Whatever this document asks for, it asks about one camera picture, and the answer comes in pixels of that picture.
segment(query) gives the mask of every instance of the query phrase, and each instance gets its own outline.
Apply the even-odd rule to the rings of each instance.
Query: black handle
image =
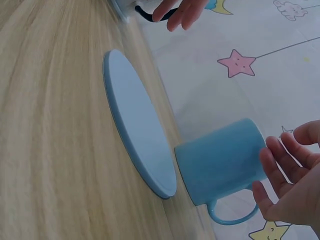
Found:
[[[160,21],[165,21],[168,20],[176,11],[178,8],[174,8],[171,9],[170,11],[168,11],[163,18]],[[139,13],[144,19],[146,19],[147,21],[154,23],[155,21],[153,21],[152,19],[152,14],[149,14],[147,12],[145,12],[139,5],[134,7],[134,10]]]

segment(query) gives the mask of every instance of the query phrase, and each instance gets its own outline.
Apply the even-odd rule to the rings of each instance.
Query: hand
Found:
[[[163,0],[152,14],[153,21],[160,21],[177,1],[178,0]],[[189,29],[200,17],[208,1],[209,0],[182,0],[178,9],[168,19],[166,24],[167,29],[173,32],[180,24],[184,30]]]
[[[279,201],[273,204],[258,181],[252,185],[254,200],[267,221],[308,225],[317,232],[320,230],[320,154],[303,145],[319,145],[320,120],[301,125],[293,136],[283,133],[281,140],[286,149],[277,138],[268,137],[267,148],[260,152],[263,169]],[[292,183],[286,181],[276,163]]]

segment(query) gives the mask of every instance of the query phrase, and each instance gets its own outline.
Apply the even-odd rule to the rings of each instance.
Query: yellow star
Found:
[[[277,226],[274,221],[267,221],[263,229],[249,233],[252,240],[281,240],[290,225]]]

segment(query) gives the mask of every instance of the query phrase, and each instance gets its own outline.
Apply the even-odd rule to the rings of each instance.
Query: pink star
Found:
[[[228,68],[228,77],[232,78],[240,73],[255,76],[251,64],[256,60],[255,57],[242,56],[237,50],[233,49],[230,57],[218,60],[218,63]]]

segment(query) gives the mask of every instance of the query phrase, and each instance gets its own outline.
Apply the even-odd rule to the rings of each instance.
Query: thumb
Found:
[[[252,184],[252,192],[263,218],[269,222],[281,221],[278,211],[279,206],[271,201],[261,182],[255,181]]]

